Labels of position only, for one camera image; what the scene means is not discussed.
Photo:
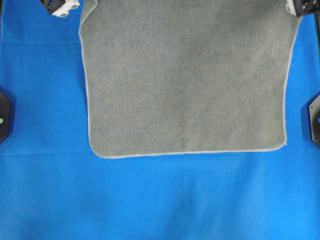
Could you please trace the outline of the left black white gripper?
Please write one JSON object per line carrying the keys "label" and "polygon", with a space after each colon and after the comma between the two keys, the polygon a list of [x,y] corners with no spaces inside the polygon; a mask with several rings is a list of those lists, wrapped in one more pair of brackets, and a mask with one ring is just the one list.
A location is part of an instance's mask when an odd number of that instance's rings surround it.
{"label": "left black white gripper", "polygon": [[65,18],[70,10],[80,6],[78,0],[39,0],[49,15]]}

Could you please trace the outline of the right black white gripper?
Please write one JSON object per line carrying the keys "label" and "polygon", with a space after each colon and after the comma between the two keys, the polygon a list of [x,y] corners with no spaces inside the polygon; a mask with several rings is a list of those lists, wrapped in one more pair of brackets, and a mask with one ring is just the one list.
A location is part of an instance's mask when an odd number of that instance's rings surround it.
{"label": "right black white gripper", "polygon": [[320,0],[286,0],[287,11],[299,18],[320,12]]}

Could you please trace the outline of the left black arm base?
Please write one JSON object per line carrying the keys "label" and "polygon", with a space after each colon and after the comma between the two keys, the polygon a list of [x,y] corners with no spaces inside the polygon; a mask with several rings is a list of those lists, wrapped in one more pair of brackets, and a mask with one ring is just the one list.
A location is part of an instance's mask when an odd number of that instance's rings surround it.
{"label": "left black arm base", "polygon": [[16,96],[0,88],[0,143],[5,142],[15,129]]}

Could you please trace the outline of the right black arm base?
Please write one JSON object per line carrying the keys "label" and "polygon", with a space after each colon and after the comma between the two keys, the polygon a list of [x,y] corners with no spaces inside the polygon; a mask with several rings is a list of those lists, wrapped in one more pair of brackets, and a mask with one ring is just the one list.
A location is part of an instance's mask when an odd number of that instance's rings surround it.
{"label": "right black arm base", "polygon": [[308,105],[311,140],[320,146],[320,95],[318,94]]}

